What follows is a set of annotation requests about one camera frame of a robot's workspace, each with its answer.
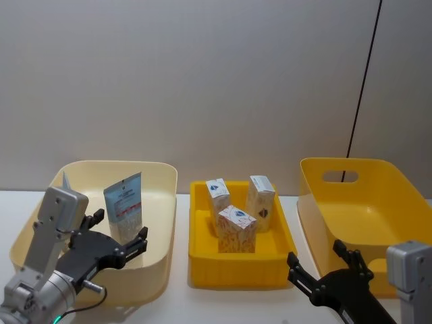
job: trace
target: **basket handle hole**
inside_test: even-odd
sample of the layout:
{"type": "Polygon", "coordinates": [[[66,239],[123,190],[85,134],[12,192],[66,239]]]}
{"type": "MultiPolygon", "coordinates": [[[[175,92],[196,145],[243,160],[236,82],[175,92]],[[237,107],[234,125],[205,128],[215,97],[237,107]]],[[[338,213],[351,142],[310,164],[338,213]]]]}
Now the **basket handle hole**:
{"type": "Polygon", "coordinates": [[[325,182],[355,182],[358,179],[358,173],[355,171],[327,171],[323,174],[325,182]]]}

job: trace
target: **white table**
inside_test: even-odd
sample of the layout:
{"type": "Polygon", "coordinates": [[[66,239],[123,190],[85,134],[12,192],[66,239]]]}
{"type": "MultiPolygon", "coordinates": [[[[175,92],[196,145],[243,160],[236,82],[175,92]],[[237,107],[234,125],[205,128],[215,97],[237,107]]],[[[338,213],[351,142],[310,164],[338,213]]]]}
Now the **white table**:
{"type": "MultiPolygon", "coordinates": [[[[0,192],[0,287],[14,274],[9,249],[43,192],[0,192]]],[[[297,197],[281,197],[283,210],[303,267],[315,277],[318,272],[298,219],[297,197]]],[[[155,301],[138,308],[98,307],[68,315],[60,323],[248,323],[248,324],[334,324],[342,323],[332,310],[314,307],[297,288],[266,292],[212,291],[188,286],[189,195],[177,195],[175,239],[171,273],[166,291],[155,301]]],[[[400,323],[398,300],[382,300],[400,323]]]]}

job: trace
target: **white cardboard box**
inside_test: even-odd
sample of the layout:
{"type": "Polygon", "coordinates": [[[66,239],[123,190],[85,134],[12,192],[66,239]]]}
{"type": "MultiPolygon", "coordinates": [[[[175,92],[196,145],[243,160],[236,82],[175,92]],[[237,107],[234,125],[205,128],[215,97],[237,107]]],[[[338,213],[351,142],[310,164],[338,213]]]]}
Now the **white cardboard box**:
{"type": "Polygon", "coordinates": [[[258,221],[258,232],[269,229],[275,190],[265,175],[251,175],[249,179],[246,212],[258,221]]]}
{"type": "Polygon", "coordinates": [[[230,192],[221,178],[209,180],[206,185],[209,190],[211,221],[217,235],[217,214],[231,205],[230,192]]]}
{"type": "Polygon", "coordinates": [[[219,253],[254,253],[257,221],[232,205],[222,210],[217,218],[219,253]]]}

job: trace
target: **storage bin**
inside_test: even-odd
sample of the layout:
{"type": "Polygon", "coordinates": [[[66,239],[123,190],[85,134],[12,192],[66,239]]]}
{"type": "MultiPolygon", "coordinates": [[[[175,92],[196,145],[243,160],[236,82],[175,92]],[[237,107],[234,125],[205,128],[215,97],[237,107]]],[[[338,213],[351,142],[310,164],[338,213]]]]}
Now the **storage bin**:
{"type": "MultiPolygon", "coordinates": [[[[244,209],[247,181],[226,182],[231,202],[244,209]]],[[[288,285],[287,256],[296,252],[276,193],[269,231],[256,234],[255,253],[218,253],[204,181],[190,185],[190,282],[197,288],[275,289],[288,285]]]]}
{"type": "Polygon", "coordinates": [[[375,274],[372,293],[396,297],[387,280],[385,251],[408,240],[432,244],[432,209],[426,200],[386,161],[309,158],[300,165],[298,212],[320,275],[346,267],[332,251],[338,238],[361,251],[375,274]],[[330,171],[353,172],[358,178],[324,180],[330,171]]]}
{"type": "MultiPolygon", "coordinates": [[[[142,225],[148,227],[147,251],[130,261],[123,269],[102,270],[93,281],[105,286],[109,293],[104,304],[126,306],[142,304],[158,297],[169,277],[176,210],[177,171],[174,167],[155,162],[80,161],[61,168],[50,186],[61,186],[67,173],[73,190],[88,199],[86,214],[105,208],[103,190],[138,172],[142,172],[142,225]]],[[[40,204],[35,208],[10,251],[16,270],[23,264],[33,237],[32,224],[37,219],[40,204]]],[[[109,235],[108,217],[92,230],[109,235]]],[[[83,290],[78,303],[95,303],[100,296],[83,290]]]]}

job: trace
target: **yellow plastic basket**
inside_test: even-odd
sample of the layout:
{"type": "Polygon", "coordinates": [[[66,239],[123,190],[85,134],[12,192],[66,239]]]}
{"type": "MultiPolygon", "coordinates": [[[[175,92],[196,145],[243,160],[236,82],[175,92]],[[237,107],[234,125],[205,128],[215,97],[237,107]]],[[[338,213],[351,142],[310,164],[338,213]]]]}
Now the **yellow plastic basket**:
{"type": "Polygon", "coordinates": [[[375,274],[371,291],[395,297],[385,251],[418,240],[432,244],[432,209],[391,163],[375,159],[310,158],[301,161],[298,212],[320,275],[346,267],[332,251],[336,238],[359,249],[375,274]],[[357,173],[353,182],[329,182],[329,171],[357,173]]]}
{"type": "MultiPolygon", "coordinates": [[[[248,182],[226,182],[231,202],[243,209],[248,182]]],[[[288,253],[296,252],[277,196],[268,232],[257,233],[255,253],[218,253],[205,182],[190,185],[190,279],[197,288],[275,289],[288,286],[288,253]]]]}

